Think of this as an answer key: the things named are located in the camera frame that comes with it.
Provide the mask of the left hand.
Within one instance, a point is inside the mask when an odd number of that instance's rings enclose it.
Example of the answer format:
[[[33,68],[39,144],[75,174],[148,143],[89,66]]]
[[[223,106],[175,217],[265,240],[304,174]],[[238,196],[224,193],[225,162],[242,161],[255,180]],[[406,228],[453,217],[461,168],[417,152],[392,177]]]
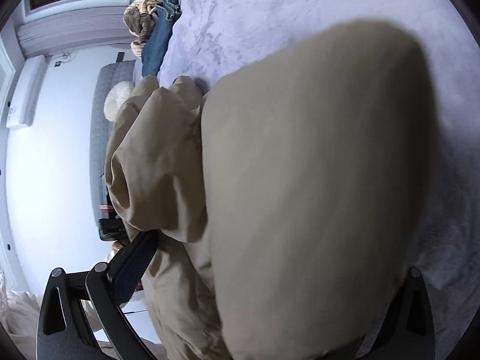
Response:
[[[120,244],[120,242],[115,241],[112,244],[112,252],[113,254],[117,254],[124,246]]]

